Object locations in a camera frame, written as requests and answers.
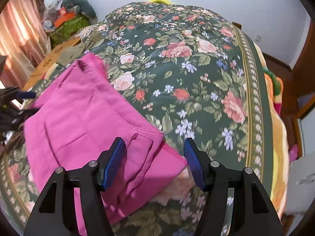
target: curtain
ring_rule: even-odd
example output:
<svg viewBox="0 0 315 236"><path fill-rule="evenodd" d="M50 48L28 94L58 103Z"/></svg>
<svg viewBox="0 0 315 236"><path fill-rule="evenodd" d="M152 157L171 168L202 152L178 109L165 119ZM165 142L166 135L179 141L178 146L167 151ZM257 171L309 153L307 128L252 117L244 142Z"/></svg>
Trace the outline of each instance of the curtain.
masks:
<svg viewBox="0 0 315 236"><path fill-rule="evenodd" d="M5 87L23 88L50 52L50 41L41 25L43 1L10 0L0 14L0 54L7 56L0 81Z"/></svg>

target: wooden door frame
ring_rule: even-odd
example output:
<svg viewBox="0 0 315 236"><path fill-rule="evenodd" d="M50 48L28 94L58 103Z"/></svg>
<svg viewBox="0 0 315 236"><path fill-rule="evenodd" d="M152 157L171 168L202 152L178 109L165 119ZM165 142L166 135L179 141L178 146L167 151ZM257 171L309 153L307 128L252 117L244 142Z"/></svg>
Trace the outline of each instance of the wooden door frame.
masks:
<svg viewBox="0 0 315 236"><path fill-rule="evenodd" d="M301 139L300 121L315 108L315 95L293 116L293 125L298 145L298 158L303 156L303 142Z"/></svg>

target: bed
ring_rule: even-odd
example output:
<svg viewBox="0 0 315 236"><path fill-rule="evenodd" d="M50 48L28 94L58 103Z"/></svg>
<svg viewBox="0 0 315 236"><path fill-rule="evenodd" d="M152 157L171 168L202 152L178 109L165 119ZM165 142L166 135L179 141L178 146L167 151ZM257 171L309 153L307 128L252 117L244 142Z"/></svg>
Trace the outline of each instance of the bed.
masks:
<svg viewBox="0 0 315 236"><path fill-rule="evenodd" d="M259 47L213 11L136 2L111 12L77 36L84 53L103 59L113 87L183 155L183 141L228 168L251 167L278 215L286 197L288 147L273 107L272 81ZM33 87L38 95L66 67ZM24 135L15 132L0 159L0 192L10 221L21 231L38 196ZM138 211L113 225L116 235L193 235L206 195L189 169ZM233 208L229 190L227 235Z"/></svg>

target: electrical outlet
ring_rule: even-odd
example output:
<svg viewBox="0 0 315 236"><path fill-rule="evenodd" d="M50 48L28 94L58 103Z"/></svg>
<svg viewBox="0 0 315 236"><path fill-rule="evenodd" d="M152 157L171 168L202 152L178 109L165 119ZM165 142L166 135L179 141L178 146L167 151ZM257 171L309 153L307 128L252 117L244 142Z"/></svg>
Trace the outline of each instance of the electrical outlet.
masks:
<svg viewBox="0 0 315 236"><path fill-rule="evenodd" d="M260 42L260 40L261 40L261 36L260 35L256 35L255 36L255 41Z"/></svg>

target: pink fabric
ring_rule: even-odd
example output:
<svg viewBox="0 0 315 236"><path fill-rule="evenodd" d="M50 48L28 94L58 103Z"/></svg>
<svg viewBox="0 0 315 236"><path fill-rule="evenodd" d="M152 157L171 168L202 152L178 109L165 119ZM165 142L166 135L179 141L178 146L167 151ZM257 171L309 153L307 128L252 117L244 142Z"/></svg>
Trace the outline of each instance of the pink fabric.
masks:
<svg viewBox="0 0 315 236"><path fill-rule="evenodd" d="M89 53L65 70L36 100L40 110L24 125L35 184L41 191L55 170L81 168L108 150L115 137L126 143L113 185L102 193L110 223L139 209L187 165L106 80L102 61ZM77 222L86 235L79 189Z"/></svg>
<svg viewBox="0 0 315 236"><path fill-rule="evenodd" d="M277 114L280 115L280 112L281 112L281 103L273 103L273 107L275 108Z"/></svg>
<svg viewBox="0 0 315 236"><path fill-rule="evenodd" d="M295 161L298 156L299 156L299 148L297 144L295 144L294 146L292 146L291 150L289 151L290 162Z"/></svg>

